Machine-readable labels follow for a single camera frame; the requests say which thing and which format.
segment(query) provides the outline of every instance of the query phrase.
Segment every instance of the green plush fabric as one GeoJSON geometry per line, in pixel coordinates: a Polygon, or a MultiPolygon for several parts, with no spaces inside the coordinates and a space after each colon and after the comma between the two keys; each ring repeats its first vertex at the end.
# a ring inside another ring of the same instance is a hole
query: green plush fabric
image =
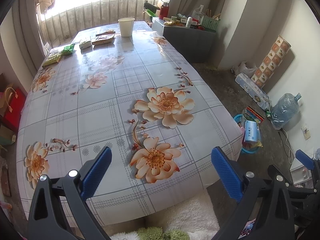
{"type": "Polygon", "coordinates": [[[189,235],[181,230],[171,230],[165,232],[163,238],[164,240],[190,240],[189,235]]]}
{"type": "Polygon", "coordinates": [[[163,240],[162,228],[139,228],[137,233],[140,240],[163,240]]]}

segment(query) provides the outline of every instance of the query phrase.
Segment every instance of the white bottle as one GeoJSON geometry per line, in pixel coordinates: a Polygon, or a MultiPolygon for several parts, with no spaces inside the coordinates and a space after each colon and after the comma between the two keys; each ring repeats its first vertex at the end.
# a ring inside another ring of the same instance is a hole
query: white bottle
{"type": "Polygon", "coordinates": [[[192,17],[188,17],[188,20],[187,20],[187,23],[186,23],[186,27],[187,28],[190,28],[191,22],[192,22],[192,17]]]}

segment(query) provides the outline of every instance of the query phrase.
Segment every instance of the silver screw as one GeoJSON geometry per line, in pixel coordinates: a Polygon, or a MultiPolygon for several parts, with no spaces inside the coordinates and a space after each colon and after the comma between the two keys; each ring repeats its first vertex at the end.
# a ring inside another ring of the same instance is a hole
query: silver screw
{"type": "Polygon", "coordinates": [[[254,173],[252,171],[247,171],[247,173],[245,174],[248,178],[253,178],[254,177],[254,173]]]}
{"type": "Polygon", "coordinates": [[[280,176],[280,175],[277,175],[277,181],[283,181],[283,178],[282,178],[282,176],[280,176]]]}
{"type": "Polygon", "coordinates": [[[41,177],[40,177],[40,180],[41,181],[45,181],[47,179],[47,175],[42,175],[41,177]]]}
{"type": "Polygon", "coordinates": [[[75,176],[77,176],[77,174],[78,174],[78,171],[76,171],[76,170],[69,171],[70,177],[75,177],[75,176]]]}

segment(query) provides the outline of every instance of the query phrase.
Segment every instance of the blue box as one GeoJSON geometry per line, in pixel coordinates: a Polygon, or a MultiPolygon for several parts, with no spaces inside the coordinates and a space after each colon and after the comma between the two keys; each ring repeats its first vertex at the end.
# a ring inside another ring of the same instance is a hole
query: blue box
{"type": "Polygon", "coordinates": [[[244,123],[244,142],[257,142],[257,122],[245,121],[244,123]]]}

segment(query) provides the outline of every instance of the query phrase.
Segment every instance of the snowflake pattern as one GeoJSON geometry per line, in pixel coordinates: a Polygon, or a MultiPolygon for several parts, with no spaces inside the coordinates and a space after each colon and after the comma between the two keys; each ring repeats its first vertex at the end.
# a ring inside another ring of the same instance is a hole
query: snowflake pattern
{"type": "Polygon", "coordinates": [[[95,153],[98,153],[98,152],[101,151],[101,147],[100,147],[99,145],[96,145],[96,146],[93,148],[93,151],[94,151],[95,153]]]}
{"type": "Polygon", "coordinates": [[[87,148],[82,150],[82,155],[87,156],[89,154],[89,150],[87,148]]]}
{"type": "Polygon", "coordinates": [[[109,148],[111,149],[111,148],[112,148],[112,143],[107,142],[107,143],[106,143],[106,146],[107,146],[107,147],[109,147],[109,148]]]}
{"type": "Polygon", "coordinates": [[[122,137],[117,139],[117,145],[119,147],[123,147],[124,146],[124,139],[122,137]]]}

